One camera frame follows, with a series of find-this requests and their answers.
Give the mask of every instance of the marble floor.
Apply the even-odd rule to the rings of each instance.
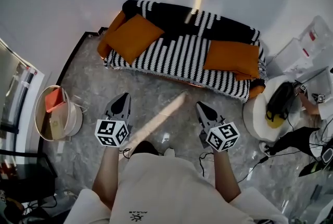
[[[194,163],[199,173],[199,155],[203,149],[198,135],[201,131],[194,105],[202,100],[222,110],[241,133],[229,157],[237,180],[243,179],[263,157],[258,141],[250,136],[242,121],[242,103],[210,90],[193,87],[138,72],[107,70],[96,48],[99,37],[87,38],[72,60],[62,81],[70,98],[83,109],[83,124],[78,134],[66,142],[45,142],[57,173],[57,188],[79,193],[91,188],[97,174],[104,148],[95,139],[96,120],[114,96],[129,92],[132,97],[130,124],[133,125],[129,143],[122,148],[132,149],[142,140],[154,144],[159,152],[168,147],[176,156]],[[317,184],[325,184],[327,173],[319,172],[298,177],[310,159],[302,153],[277,156],[254,171],[240,183],[242,189],[253,186],[278,209],[291,218],[299,216],[308,205]],[[120,173],[127,163],[120,160]],[[211,155],[202,161],[205,178],[213,184],[214,164]]]

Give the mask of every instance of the white bucket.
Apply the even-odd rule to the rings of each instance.
[[[49,119],[51,117],[51,113],[46,112],[45,106],[45,97],[54,91],[56,88],[60,88],[58,85],[52,85],[47,87],[39,96],[36,107],[35,107],[35,125],[38,133],[47,141],[54,141],[51,134]],[[69,96],[65,91],[66,103],[62,106],[62,116],[64,126],[64,135],[65,136],[73,136],[81,128],[82,125],[82,111],[80,107],[75,105],[73,102],[69,100]]]

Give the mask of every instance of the person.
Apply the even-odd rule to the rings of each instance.
[[[119,149],[106,147],[92,189],[80,192],[65,224],[288,223],[255,188],[241,192],[226,151],[214,152],[215,188],[191,162],[172,149],[159,156],[147,141],[119,180],[118,160]]]
[[[277,140],[273,146],[260,142],[259,148],[261,152],[268,157],[276,155],[276,153],[288,147],[294,147],[309,156],[320,159],[323,146],[332,138],[333,99],[321,104],[313,104],[304,93],[299,93],[298,95],[309,115],[319,115],[321,117],[320,128],[302,127],[291,131]]]

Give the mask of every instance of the striped blanket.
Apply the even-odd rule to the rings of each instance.
[[[267,79],[265,56],[259,41],[260,32],[258,30],[221,16],[213,15],[205,11],[192,11],[190,8],[183,6],[165,4],[166,6],[162,5],[163,7],[161,8],[160,4],[163,3],[159,4],[140,1],[130,2],[135,2],[136,9],[133,10],[133,7],[131,7],[129,18],[131,18],[133,14],[139,13],[149,21],[151,21],[151,19],[156,21],[156,19],[158,19],[158,26],[162,26],[161,28],[165,31],[165,33],[154,41],[139,57],[134,60],[132,64],[128,64],[117,52],[111,50],[109,55],[104,59],[105,67],[135,70],[161,75],[175,80],[181,80],[206,87],[217,93],[246,102],[249,97],[251,85],[250,80],[237,81],[235,74],[232,72],[203,69],[211,39],[221,40],[221,38],[226,38],[223,40],[239,41],[259,46],[260,55],[258,57],[258,67],[260,79],[254,81],[257,81],[256,84],[258,84],[258,81],[259,84],[265,84]],[[151,15],[152,17],[149,19],[149,15],[151,13],[148,14],[148,12],[154,12],[155,5],[157,8],[160,8],[156,9],[156,15]],[[180,10],[179,7],[181,9],[186,8],[185,14],[190,14],[189,22],[184,22],[184,18],[188,18],[187,16],[180,17],[178,14],[177,17],[180,19],[180,23],[177,23],[175,20],[172,20],[172,16],[165,15],[165,9],[169,7],[169,5],[172,7],[176,6],[178,11]],[[158,17],[161,11],[163,11],[165,22],[170,21],[174,24],[176,23],[175,26],[170,27],[170,24],[165,25],[165,22],[161,22]],[[230,28],[228,27],[227,29],[221,29],[221,32],[216,34],[216,30],[221,28],[221,25],[226,25],[226,23],[231,23],[233,29],[236,29],[236,31],[223,35],[224,30],[228,30]],[[179,32],[184,30],[190,32],[190,34],[182,34]],[[242,36],[239,36],[239,30],[244,31]]]

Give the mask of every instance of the logo on shirt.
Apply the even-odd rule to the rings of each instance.
[[[138,221],[141,221],[142,218],[144,217],[144,214],[146,214],[147,211],[143,212],[143,211],[130,211],[130,214],[131,215],[131,221],[135,221],[135,222],[138,222]]]

